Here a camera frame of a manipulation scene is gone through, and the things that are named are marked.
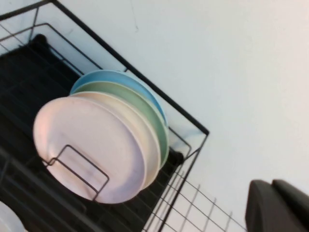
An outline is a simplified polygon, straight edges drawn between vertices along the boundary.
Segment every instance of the dish rack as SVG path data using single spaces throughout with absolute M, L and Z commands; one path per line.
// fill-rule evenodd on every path
M 104 56 L 112 56 L 122 71 L 144 81 L 203 134 L 193 151 L 193 146 L 170 128 L 170 133 L 187 147 L 186 154 L 170 148 L 168 161 L 156 180 L 128 202 L 101 204 L 75 195 L 50 175 L 36 153 L 32 125 L 38 110 L 54 98 L 67 96 L 85 72 L 105 69 L 104 60 L 101 64 L 98 57 L 80 49 L 52 20 L 39 22 L 40 12 L 46 7 L 73 23 L 75 30 L 88 37 L 84 43 L 100 47 Z M 31 25 L 20 28 L 16 19 L 24 21 L 23 15 L 31 18 Z M 29 232 L 139 232 L 149 231 L 155 221 L 157 231 L 162 231 L 209 131 L 56 0 L 43 0 L 0 15 L 0 35 L 0 200 L 16 212 Z M 81 62 L 76 62 L 77 54 Z M 47 165 L 56 161 L 60 160 L 50 160 Z M 181 181 L 176 184 L 180 175 Z M 102 188 L 94 189 L 96 195 Z M 169 204 L 158 216 L 169 195 Z

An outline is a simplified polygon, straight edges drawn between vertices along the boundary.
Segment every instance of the plate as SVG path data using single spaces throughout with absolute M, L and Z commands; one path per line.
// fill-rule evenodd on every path
M 110 93 L 135 106 L 139 110 L 139 112 L 141 112 L 147 118 L 147 120 L 150 122 L 153 129 L 155 130 L 160 144 L 160 167 L 165 164 L 169 154 L 168 131 L 164 125 L 161 114 L 151 102 L 146 100 L 142 95 L 138 94 L 137 92 L 123 85 L 113 82 L 91 82 L 80 86 L 73 93 L 84 91 L 98 91 Z
M 0 202 L 0 231 L 2 232 L 24 232 L 25 228 L 19 217 L 10 207 Z
M 147 119 L 134 109 L 132 105 L 111 94 L 101 92 L 79 92 L 71 96 L 93 99 L 103 103 L 110 111 L 115 112 L 127 127 L 134 131 L 146 158 L 147 177 L 144 188 L 148 187 L 158 175 L 161 155 L 158 138 Z
M 135 135 L 102 103 L 76 97 L 52 100 L 38 112 L 33 137 L 39 155 L 47 162 L 65 147 L 58 157 L 61 162 L 47 169 L 81 197 L 92 200 L 96 192 L 68 168 L 96 190 L 106 184 L 96 198 L 100 203 L 130 200 L 144 185 L 146 164 Z
M 117 84 L 124 85 L 137 93 L 141 94 L 145 98 L 147 98 L 150 102 L 152 102 L 156 108 L 159 110 L 162 115 L 165 125 L 168 126 L 167 117 L 161 107 L 159 101 L 155 97 L 155 95 L 151 92 L 150 88 L 143 82 L 132 78 L 125 72 L 113 71 L 113 70 L 97 70 L 84 76 L 80 77 L 73 85 L 71 89 L 71 93 L 74 93 L 75 90 L 87 83 L 95 82 L 95 81 L 110 81 Z

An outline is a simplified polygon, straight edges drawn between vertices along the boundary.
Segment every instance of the white bowl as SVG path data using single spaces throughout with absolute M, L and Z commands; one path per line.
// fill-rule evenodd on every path
M 19 217 L 3 202 L 0 202 L 0 231 L 25 232 Z

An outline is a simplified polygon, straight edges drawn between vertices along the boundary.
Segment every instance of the green plate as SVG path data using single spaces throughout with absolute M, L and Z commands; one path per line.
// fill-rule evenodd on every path
M 126 102 L 135 106 L 148 119 L 154 128 L 160 144 L 161 165 L 162 168 L 169 155 L 168 131 L 164 125 L 164 120 L 157 108 L 142 95 L 137 92 L 113 82 L 99 81 L 84 84 L 77 88 L 73 93 L 84 91 L 97 91 L 113 94 Z

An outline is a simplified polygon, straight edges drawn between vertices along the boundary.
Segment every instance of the blue plate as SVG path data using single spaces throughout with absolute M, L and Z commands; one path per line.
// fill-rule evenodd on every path
M 166 115 L 160 106 L 157 98 L 154 96 L 154 94 L 148 89 L 149 87 L 146 86 L 145 83 L 142 83 L 140 81 L 137 81 L 127 75 L 125 72 L 118 72 L 113 70 L 97 70 L 88 74 L 85 74 L 84 76 L 80 77 L 73 85 L 70 94 L 74 93 L 75 90 L 87 83 L 90 82 L 97 82 L 97 81 L 110 81 L 117 84 L 121 84 L 123 86 L 126 86 L 137 93 L 141 94 L 148 100 L 150 100 L 151 103 L 153 103 L 156 108 L 159 110 L 160 114 L 162 115 L 165 125 L 168 126 L 168 121 L 166 118 Z

